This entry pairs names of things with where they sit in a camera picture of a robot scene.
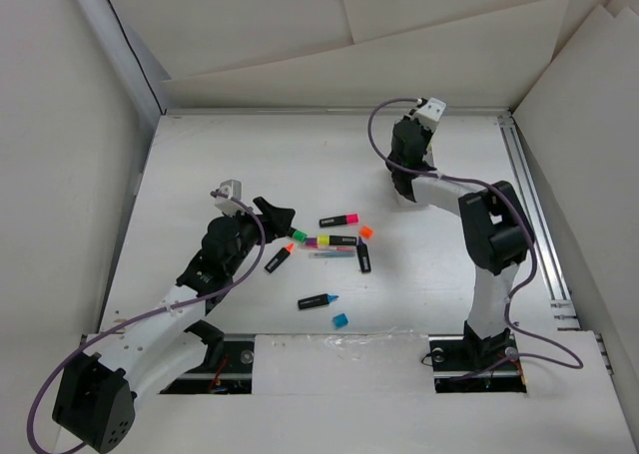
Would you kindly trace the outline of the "pink clear pen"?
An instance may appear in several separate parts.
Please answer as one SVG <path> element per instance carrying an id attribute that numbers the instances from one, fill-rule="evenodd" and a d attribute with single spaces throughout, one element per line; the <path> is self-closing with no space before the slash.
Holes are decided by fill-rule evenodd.
<path id="1" fill-rule="evenodd" d="M 330 246 L 330 245 L 307 245 L 301 244 L 300 249 L 319 252 L 355 252 L 355 246 Z"/>

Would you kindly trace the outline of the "blue highlighter cap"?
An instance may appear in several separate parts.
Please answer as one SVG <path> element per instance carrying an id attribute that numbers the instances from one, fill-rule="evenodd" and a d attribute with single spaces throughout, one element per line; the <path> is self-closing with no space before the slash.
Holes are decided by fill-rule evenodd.
<path id="1" fill-rule="evenodd" d="M 348 318 L 345 313 L 341 313 L 332 319 L 332 323 L 336 329 L 341 329 L 348 326 Z"/>

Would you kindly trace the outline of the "green cap black highlighter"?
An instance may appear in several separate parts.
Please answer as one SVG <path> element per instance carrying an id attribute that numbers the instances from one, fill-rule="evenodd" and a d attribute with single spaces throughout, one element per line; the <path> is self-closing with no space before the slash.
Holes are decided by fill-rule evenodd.
<path id="1" fill-rule="evenodd" d="M 308 235 L 299 229 L 291 227 L 287 232 L 287 237 L 292 239 L 295 242 L 305 243 L 308 238 Z"/>

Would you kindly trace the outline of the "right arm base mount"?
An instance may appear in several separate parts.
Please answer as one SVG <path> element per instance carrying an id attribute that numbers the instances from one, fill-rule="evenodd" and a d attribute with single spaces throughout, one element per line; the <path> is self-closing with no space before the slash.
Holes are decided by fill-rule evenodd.
<path id="1" fill-rule="evenodd" d="M 434 336 L 421 363 L 432 369 L 438 394 L 526 393 L 520 363 L 506 356 L 515 348 L 511 337 L 504 346 L 478 358 L 466 350 L 461 336 Z"/>

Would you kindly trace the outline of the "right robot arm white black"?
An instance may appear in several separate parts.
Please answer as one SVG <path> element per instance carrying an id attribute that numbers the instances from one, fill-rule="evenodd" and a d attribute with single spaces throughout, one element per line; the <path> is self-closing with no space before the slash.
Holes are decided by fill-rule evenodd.
<path id="1" fill-rule="evenodd" d="M 444 359 L 450 371 L 479 371 L 513 349 L 507 323 L 511 290 L 534 247 L 534 233 L 513 186 L 439 174 L 432 165 L 434 123 L 404 116 L 392 129 L 386 167 L 403 200 L 459 217 L 466 251 L 475 265 L 474 293 L 462 338 Z"/>

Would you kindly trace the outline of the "blue clear pen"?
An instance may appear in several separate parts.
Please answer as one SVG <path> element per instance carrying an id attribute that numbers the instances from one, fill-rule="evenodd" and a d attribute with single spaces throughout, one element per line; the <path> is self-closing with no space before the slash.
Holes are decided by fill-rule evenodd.
<path id="1" fill-rule="evenodd" d="M 309 258 L 329 259 L 329 258 L 350 258 L 350 257 L 355 257 L 355 252 L 354 251 L 351 251 L 351 250 L 347 250 L 347 251 L 318 251 L 318 252 L 311 252 L 309 254 Z"/>

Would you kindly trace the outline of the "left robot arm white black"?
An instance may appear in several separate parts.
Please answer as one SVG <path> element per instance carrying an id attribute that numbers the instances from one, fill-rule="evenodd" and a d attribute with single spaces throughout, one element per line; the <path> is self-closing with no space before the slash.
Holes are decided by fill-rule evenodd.
<path id="1" fill-rule="evenodd" d="M 195 367 L 220 364 L 224 336 L 206 316 L 241 282 L 236 273 L 253 248 L 286 236 L 296 215 L 262 197 L 247 207 L 214 196 L 221 215 L 157 307 L 97 336 L 94 353 L 64 366 L 52 419 L 98 453 L 124 440 L 148 398 Z"/>

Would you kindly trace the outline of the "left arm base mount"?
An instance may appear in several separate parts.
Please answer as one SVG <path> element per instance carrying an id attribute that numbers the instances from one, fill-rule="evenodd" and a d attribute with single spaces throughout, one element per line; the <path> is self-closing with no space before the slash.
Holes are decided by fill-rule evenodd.
<path id="1" fill-rule="evenodd" d="M 254 335 L 224 334 L 198 321 L 189 332 L 207 346 L 204 360 L 180 375 L 162 394 L 247 395 L 252 393 L 255 361 Z"/>

